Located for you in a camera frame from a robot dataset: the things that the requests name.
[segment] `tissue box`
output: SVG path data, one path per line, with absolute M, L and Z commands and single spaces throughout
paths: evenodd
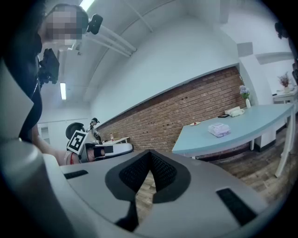
M 222 137 L 227 134 L 231 133 L 231 129 L 228 125 L 225 125 L 223 123 L 215 123 L 208 127 L 208 131 L 215 135 L 216 137 Z

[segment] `ceiling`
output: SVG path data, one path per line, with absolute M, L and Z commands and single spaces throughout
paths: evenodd
M 153 30 L 164 24 L 166 21 L 186 14 L 183 1 L 180 0 L 126 0 L 137 12 L 152 24 Z M 81 0 L 53 0 L 47 5 L 47 11 L 57 3 L 68 3 L 79 5 Z M 150 14 L 158 9 L 163 12 Z M 149 28 L 139 20 L 136 13 L 124 2 L 124 0 L 95 0 L 87 11 L 89 18 L 93 14 L 99 14 L 103 17 L 102 25 L 114 31 L 118 35 L 122 35 L 133 24 L 139 24 L 137 30 L 131 30 L 129 36 L 122 35 L 134 47 L 138 47 L 140 43 L 150 34 Z M 93 38 L 105 42 L 100 39 L 100 35 L 105 35 L 113 40 L 113 37 L 100 29 L 97 35 L 89 35 L 83 37 L 80 47 L 80 55 L 77 50 L 64 51 L 59 61 L 61 64 L 59 71 L 58 83 L 53 85 L 51 82 L 44 84 L 41 89 L 41 96 L 44 108 L 61 108 L 73 104 L 85 102 L 86 104 L 96 95 L 103 78 L 112 70 L 119 59 L 126 58 L 113 50 L 101 46 L 96 42 L 89 40 Z M 46 44 L 43 47 L 52 48 L 55 54 L 58 52 L 58 46 L 55 44 Z M 100 71 L 100 77 L 94 77 L 95 72 Z M 59 82 L 66 82 L 67 100 L 62 101 L 60 95 Z

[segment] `small object on table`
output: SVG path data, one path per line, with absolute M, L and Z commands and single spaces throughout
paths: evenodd
M 218 116 L 219 118 L 226 118 L 226 117 L 228 117 L 229 116 L 229 114 L 224 114 L 224 115 L 221 115 L 221 116 Z
M 208 126 L 208 131 L 216 137 L 222 137 L 231 133 L 230 127 L 223 123 L 214 123 Z
M 193 122 L 193 123 L 190 124 L 190 126 L 196 126 L 196 125 L 198 125 L 200 123 L 201 123 L 200 121 L 199 122 Z
M 245 111 L 243 109 L 239 109 L 239 110 L 232 111 L 230 113 L 230 116 L 231 117 L 236 117 L 236 116 L 240 116 L 240 115 L 242 115 L 244 113 L 245 113 Z

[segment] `wooden floor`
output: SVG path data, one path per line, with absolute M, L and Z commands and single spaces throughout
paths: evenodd
M 286 196 L 298 176 L 298 150 L 294 149 L 279 178 L 274 176 L 283 151 L 286 128 L 276 136 L 274 146 L 264 152 L 246 151 L 237 156 L 213 161 L 230 174 L 245 182 L 257 191 L 270 204 L 276 199 Z M 296 141 L 298 142 L 298 123 L 296 125 Z M 139 223 L 149 214 L 152 207 L 153 194 L 156 193 L 155 183 L 151 172 L 136 194 L 136 207 Z

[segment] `curved table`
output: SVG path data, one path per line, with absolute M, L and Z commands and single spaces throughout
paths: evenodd
M 289 117 L 284 151 L 275 176 L 280 176 L 288 154 L 293 147 L 293 132 L 295 131 L 295 113 L 293 104 L 274 104 L 252 106 L 245 114 L 238 117 L 212 118 L 202 121 L 197 126 L 184 126 L 172 150 L 175 154 L 186 157 L 210 154 L 243 145 L 264 134 Z M 217 138 L 208 132 L 208 126 L 216 122 L 227 124 L 231 134 Z

